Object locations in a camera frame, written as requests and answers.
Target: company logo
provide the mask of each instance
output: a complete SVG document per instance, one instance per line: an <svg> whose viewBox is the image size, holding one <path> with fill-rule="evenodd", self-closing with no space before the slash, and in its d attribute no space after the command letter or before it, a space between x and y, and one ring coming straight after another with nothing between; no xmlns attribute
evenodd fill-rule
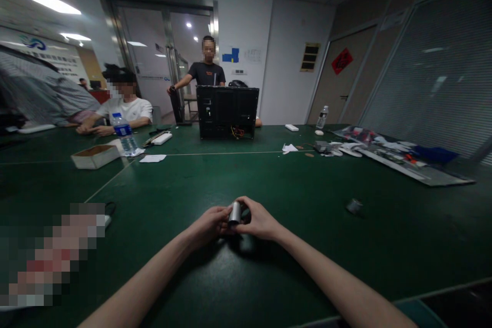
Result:
<svg viewBox="0 0 492 328"><path fill-rule="evenodd" d="M29 38L28 36L20 36L20 40L24 45L26 45L28 48L33 49L37 48L40 50L46 50L46 45L43 41L41 41L39 38Z"/></svg>

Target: red paper sign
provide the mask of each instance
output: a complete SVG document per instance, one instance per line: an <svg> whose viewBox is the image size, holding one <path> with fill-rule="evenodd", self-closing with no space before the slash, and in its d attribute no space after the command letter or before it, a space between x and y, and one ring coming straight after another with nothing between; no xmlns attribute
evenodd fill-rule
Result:
<svg viewBox="0 0 492 328"><path fill-rule="evenodd" d="M333 70L335 71L336 75L339 75L340 72L347 66L349 65L354 58L350 55L349 51L347 48L343 50L340 55L337 56L337 58L333 61L332 67Z"/></svg>

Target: water bottle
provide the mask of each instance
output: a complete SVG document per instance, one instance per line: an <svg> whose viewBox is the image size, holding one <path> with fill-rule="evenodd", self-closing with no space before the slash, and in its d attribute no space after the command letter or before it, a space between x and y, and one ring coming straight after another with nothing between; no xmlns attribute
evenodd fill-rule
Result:
<svg viewBox="0 0 492 328"><path fill-rule="evenodd" d="M126 156L135 156L138 145L133 138L132 128L130 124L121 116L121 113L114 113L111 119L111 125L121 141L121 146L125 151Z"/></svg>
<svg viewBox="0 0 492 328"><path fill-rule="evenodd" d="M327 116L328 116L328 105L325 105L323 107L323 110L321 110L321 113L319 113L319 118L318 118L318 122L316 123L316 128L323 129Z"/></svg>

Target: wooden door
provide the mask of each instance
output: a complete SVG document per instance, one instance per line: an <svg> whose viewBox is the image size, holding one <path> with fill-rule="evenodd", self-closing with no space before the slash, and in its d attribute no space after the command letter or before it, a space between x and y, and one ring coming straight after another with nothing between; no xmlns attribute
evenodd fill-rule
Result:
<svg viewBox="0 0 492 328"><path fill-rule="evenodd" d="M330 111L326 118L326 124L338 122L375 30L375 26L370 27L330 43L313 106L307 120L308 124L316 124L319 112L324 105L328 105ZM348 49L353 60L337 75L332 63L345 49Z"/></svg>

